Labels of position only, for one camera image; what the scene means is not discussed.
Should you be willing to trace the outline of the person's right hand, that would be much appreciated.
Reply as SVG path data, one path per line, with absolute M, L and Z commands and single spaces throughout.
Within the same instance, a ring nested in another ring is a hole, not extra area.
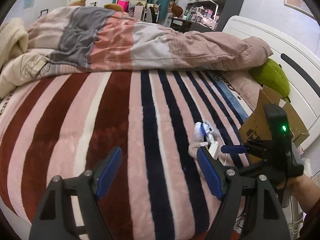
M 289 179 L 285 179 L 282 183 L 276 186 L 276 189 L 285 189 L 289 187 L 292 192 L 300 192 L 306 187 L 310 178 L 303 174 L 302 176 L 292 177 Z

